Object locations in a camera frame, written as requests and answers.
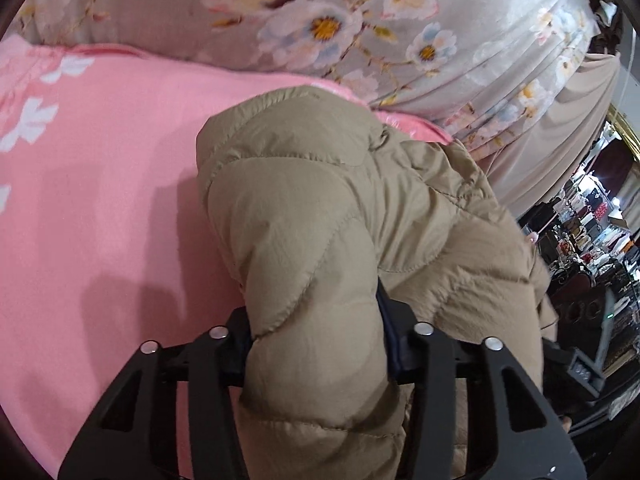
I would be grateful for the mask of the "khaki quilted puffer jacket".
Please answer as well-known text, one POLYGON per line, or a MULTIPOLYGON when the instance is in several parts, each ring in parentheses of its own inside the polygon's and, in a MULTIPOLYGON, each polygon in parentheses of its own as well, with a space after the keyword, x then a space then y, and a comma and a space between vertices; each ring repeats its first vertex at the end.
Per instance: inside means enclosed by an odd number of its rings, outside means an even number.
POLYGON ((461 144, 306 86, 209 118, 196 163, 254 337, 252 478, 393 478, 412 390, 388 380, 378 288, 452 338, 500 338, 541 383, 547 268, 461 144))

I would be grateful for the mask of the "cluttered dark shelf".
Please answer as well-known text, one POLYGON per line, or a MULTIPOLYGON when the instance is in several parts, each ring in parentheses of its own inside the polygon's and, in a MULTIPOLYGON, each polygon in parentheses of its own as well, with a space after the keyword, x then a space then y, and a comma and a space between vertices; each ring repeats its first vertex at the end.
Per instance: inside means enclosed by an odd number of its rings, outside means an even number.
POLYGON ((559 342, 611 376, 639 354, 639 138, 610 108, 589 154, 521 220, 538 234, 559 342))

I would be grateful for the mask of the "pink floral blanket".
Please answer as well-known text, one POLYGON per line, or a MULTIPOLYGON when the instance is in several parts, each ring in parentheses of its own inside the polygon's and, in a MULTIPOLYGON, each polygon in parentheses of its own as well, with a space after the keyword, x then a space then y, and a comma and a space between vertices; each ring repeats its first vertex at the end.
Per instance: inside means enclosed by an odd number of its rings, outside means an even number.
POLYGON ((354 208, 337 180, 314 180, 330 148, 352 167, 367 141, 445 144, 421 119, 367 112, 352 92, 272 105, 301 76, 238 74, 119 46, 1 45, 1 404, 32 456, 58 474, 76 432, 145 339, 198 336, 240 302, 259 328, 288 318, 337 220, 354 208), (196 189, 195 137, 249 99, 250 140, 232 146, 215 207, 234 215, 258 263, 224 260, 196 189))

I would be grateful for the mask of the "beige bed skirt fabric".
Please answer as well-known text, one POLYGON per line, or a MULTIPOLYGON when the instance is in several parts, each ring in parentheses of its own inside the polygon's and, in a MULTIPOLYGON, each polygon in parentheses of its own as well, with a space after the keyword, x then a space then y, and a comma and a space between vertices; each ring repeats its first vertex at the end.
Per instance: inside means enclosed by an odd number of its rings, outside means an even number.
POLYGON ((551 198, 598 136, 620 59, 589 53, 532 128, 480 161, 498 201, 516 218, 551 198))

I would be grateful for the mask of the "grey floral duvet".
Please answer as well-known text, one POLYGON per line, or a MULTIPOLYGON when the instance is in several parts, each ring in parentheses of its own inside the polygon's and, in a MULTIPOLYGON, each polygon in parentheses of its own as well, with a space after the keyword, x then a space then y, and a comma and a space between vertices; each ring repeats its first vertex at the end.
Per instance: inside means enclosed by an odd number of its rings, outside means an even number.
POLYGON ((9 30, 326 78, 482 156, 538 122, 599 27, 589 0, 25 0, 9 30))

